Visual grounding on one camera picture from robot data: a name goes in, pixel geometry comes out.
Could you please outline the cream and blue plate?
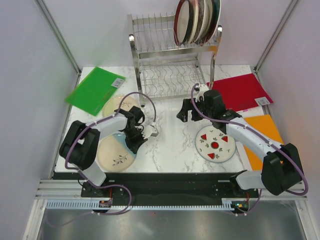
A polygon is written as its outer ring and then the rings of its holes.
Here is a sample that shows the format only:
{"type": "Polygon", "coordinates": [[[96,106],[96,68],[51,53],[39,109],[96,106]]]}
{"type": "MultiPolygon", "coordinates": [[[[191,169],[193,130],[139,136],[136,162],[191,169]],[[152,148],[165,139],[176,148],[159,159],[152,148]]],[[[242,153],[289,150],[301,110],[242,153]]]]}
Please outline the cream and blue plate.
{"type": "Polygon", "coordinates": [[[122,172],[135,161],[136,154],[126,145],[125,134],[116,132],[99,141],[96,161],[105,172],[122,172]]]}

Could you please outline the cream plate with twig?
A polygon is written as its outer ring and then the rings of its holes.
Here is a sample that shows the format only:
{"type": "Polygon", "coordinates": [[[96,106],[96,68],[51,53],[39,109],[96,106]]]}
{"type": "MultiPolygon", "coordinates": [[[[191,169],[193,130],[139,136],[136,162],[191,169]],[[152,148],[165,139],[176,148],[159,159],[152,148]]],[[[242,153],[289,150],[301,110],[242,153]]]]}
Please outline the cream plate with twig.
{"type": "MultiPolygon", "coordinates": [[[[102,116],[105,118],[114,114],[119,108],[120,102],[123,98],[124,98],[124,95],[120,95],[120,96],[112,97],[110,100],[108,100],[105,103],[104,107],[102,108],[102,116]]],[[[137,100],[135,100],[131,96],[128,96],[121,104],[121,109],[125,111],[129,111],[133,106],[138,108],[141,107],[137,100]]]]}

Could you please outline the watermelon pattern white plate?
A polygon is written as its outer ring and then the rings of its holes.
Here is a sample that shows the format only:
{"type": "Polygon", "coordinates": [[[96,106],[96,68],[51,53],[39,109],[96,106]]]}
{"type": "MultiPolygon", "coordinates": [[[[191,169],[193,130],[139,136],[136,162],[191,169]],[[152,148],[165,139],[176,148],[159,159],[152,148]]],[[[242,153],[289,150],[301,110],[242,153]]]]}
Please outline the watermelon pattern white plate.
{"type": "Polygon", "coordinates": [[[223,163],[232,158],[236,151],[236,142],[212,125],[200,129],[195,136],[195,148],[206,161],[223,163]]]}

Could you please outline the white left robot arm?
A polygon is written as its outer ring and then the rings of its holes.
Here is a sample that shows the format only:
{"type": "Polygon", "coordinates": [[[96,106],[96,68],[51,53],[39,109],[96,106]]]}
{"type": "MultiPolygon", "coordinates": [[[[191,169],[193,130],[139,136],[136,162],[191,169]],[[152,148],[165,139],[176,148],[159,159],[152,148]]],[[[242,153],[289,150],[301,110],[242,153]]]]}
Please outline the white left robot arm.
{"type": "Polygon", "coordinates": [[[182,105],[182,99],[166,99],[142,109],[127,97],[103,118],[73,121],[59,156],[99,197],[110,191],[109,173],[182,173],[185,156],[194,150],[188,124],[176,117],[182,105]]]}

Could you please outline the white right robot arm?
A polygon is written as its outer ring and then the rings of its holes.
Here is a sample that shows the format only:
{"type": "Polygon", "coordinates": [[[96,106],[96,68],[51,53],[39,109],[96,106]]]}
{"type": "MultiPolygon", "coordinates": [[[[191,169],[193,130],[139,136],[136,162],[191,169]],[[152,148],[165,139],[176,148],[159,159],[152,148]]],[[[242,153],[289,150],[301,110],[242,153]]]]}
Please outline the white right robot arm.
{"type": "Polygon", "coordinates": [[[191,90],[192,114],[209,120],[223,133],[248,147],[262,161],[261,171],[243,171],[229,184],[235,197],[247,189],[265,189],[278,196],[287,192],[304,196],[309,184],[303,172],[298,149],[292,143],[281,144],[248,124],[233,110],[226,109],[221,94],[206,85],[195,84],[191,90]]]}

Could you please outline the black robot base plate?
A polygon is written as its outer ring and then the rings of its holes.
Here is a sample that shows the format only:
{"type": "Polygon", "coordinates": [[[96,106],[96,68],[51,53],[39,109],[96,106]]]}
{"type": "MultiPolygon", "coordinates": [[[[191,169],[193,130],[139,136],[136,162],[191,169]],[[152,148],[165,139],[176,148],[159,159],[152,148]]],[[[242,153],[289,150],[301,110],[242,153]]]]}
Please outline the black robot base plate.
{"type": "Polygon", "coordinates": [[[257,198],[254,189],[233,185],[233,173],[108,173],[97,189],[83,183],[83,198],[106,198],[120,204],[218,204],[223,199],[257,198]]]}

